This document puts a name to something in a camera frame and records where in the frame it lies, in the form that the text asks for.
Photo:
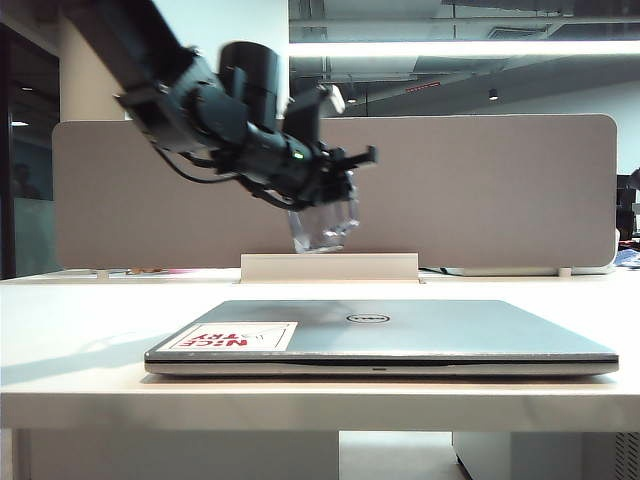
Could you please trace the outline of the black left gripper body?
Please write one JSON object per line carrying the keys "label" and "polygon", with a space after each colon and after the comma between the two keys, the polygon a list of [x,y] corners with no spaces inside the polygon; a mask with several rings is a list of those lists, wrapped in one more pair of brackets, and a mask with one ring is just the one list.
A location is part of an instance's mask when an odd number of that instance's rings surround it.
{"label": "black left gripper body", "polygon": [[331,169],[329,152],[281,132],[247,130],[247,190],[285,210],[304,210],[340,199],[345,170]]}

